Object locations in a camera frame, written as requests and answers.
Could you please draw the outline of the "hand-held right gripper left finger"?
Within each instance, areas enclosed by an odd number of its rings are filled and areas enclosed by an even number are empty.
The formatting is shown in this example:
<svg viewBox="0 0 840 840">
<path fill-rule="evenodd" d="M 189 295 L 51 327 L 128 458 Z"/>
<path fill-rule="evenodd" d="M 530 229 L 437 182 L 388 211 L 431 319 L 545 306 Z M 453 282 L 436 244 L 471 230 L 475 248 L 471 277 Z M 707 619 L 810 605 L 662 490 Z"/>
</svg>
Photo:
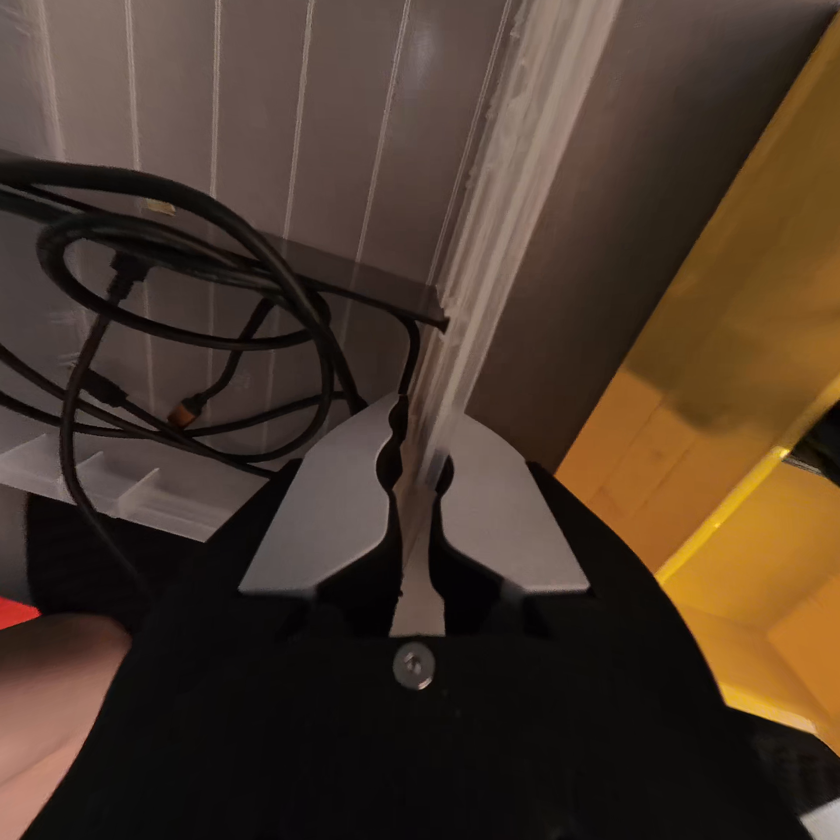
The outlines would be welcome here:
<svg viewBox="0 0 840 840">
<path fill-rule="evenodd" d="M 305 455 L 240 582 L 340 609 L 348 621 L 391 621 L 403 581 L 394 487 L 403 472 L 407 396 L 352 415 Z"/>
</svg>

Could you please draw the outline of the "person's left forearm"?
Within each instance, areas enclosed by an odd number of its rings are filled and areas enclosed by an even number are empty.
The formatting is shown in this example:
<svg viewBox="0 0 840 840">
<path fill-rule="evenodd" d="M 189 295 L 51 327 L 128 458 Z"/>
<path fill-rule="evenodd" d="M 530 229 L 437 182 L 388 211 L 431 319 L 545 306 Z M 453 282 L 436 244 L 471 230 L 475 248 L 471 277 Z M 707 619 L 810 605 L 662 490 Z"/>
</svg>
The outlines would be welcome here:
<svg viewBox="0 0 840 840">
<path fill-rule="evenodd" d="M 105 616 L 41 616 L 1 632 L 1 838 L 20 838 L 78 756 L 131 635 Z"/>
</svg>

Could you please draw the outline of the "clear plastic bin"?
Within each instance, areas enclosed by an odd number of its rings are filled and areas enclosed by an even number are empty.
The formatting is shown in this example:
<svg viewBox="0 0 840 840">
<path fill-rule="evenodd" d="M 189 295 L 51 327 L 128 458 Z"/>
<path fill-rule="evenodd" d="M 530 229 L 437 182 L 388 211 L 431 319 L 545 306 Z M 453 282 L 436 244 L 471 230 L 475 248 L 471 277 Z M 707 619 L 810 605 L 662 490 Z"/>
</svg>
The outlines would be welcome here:
<svg viewBox="0 0 840 840">
<path fill-rule="evenodd" d="M 494 331 L 620 2 L 2 2 L 6 496 L 201 543 L 336 426 Z M 274 235 L 432 287 L 309 290 Z M 35 606 L 23 559 L 2 596 Z"/>
</svg>

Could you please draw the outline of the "orange floor cone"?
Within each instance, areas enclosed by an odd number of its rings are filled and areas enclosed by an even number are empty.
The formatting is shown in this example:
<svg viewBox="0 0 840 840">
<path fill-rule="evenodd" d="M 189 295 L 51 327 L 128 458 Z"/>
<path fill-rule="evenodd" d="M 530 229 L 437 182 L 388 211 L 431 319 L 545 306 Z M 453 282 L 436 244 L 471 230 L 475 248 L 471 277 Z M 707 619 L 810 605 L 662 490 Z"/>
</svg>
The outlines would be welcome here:
<svg viewBox="0 0 840 840">
<path fill-rule="evenodd" d="M 2 631 L 39 617 L 41 617 L 41 612 L 37 607 L 1 596 L 0 627 Z"/>
</svg>

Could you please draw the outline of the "yellow plastic bin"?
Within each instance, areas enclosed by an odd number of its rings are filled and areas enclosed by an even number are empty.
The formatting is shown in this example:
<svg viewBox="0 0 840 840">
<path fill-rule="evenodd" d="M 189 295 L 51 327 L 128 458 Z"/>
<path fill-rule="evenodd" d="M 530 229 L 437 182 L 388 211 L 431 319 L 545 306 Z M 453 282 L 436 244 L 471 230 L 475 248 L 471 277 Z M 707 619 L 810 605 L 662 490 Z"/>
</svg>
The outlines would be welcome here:
<svg viewBox="0 0 840 840">
<path fill-rule="evenodd" d="M 556 477 L 646 564 L 732 707 L 838 752 L 838 16 Z"/>
</svg>

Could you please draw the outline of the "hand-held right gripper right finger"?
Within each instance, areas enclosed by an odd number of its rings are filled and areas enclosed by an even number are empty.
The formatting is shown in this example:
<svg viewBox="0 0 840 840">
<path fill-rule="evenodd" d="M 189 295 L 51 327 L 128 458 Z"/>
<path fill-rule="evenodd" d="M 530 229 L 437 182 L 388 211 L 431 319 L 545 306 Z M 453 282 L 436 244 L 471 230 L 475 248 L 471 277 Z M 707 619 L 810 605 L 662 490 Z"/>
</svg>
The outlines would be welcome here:
<svg viewBox="0 0 840 840">
<path fill-rule="evenodd" d="M 485 621 L 500 602 L 591 588 L 525 458 L 467 415 L 436 486 L 428 566 L 446 621 Z"/>
</svg>

